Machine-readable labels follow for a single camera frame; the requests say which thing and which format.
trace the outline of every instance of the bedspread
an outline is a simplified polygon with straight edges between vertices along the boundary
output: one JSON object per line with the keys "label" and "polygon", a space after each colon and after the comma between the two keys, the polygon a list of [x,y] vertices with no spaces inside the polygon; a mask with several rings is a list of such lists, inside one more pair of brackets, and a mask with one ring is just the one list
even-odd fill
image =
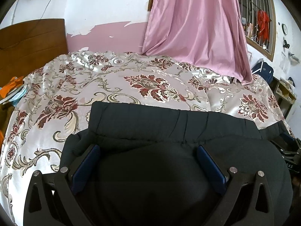
{"label": "bedspread", "polygon": [[[24,80],[28,92],[13,112],[0,157],[0,203],[17,225],[23,225],[32,173],[58,171],[66,138],[88,127],[94,101],[222,112],[258,128],[283,120],[289,129],[260,76],[242,86],[168,56],[81,51],[55,58]],[[137,128],[145,121],[141,117]]]}

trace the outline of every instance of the wooden headboard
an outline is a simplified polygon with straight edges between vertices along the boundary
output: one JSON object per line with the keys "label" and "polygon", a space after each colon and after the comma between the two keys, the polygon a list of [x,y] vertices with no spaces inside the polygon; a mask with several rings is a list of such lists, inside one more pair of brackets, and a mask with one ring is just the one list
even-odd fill
{"label": "wooden headboard", "polygon": [[22,22],[0,30],[0,87],[67,54],[64,19]]}

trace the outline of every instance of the navy blue bag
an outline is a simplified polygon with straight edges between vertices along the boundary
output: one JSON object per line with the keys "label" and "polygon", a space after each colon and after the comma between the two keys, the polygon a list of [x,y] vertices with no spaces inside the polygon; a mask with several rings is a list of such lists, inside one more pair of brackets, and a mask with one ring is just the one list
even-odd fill
{"label": "navy blue bag", "polygon": [[259,62],[252,68],[252,74],[260,75],[268,84],[273,80],[274,70],[266,62]]}

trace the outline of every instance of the metal screw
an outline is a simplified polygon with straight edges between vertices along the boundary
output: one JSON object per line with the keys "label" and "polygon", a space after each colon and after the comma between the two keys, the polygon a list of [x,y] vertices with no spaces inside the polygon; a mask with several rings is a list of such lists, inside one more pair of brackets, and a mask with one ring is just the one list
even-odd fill
{"label": "metal screw", "polygon": [[259,176],[264,176],[264,172],[263,171],[258,171],[258,175]]}
{"label": "metal screw", "polygon": [[60,169],[60,171],[61,171],[61,173],[65,173],[65,172],[68,171],[68,167],[62,167],[62,168]]}
{"label": "metal screw", "polygon": [[237,173],[237,169],[236,169],[236,167],[230,167],[230,172],[232,172],[232,173]]}
{"label": "metal screw", "polygon": [[40,174],[40,171],[39,171],[39,170],[36,170],[36,171],[33,172],[33,175],[34,175],[34,176],[38,176],[39,174]]}

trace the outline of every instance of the curtain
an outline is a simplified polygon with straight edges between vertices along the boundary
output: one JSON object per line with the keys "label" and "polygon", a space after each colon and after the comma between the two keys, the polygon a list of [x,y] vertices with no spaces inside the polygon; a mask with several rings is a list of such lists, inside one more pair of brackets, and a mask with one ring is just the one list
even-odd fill
{"label": "curtain", "polygon": [[143,53],[252,80],[238,0],[154,0]]}

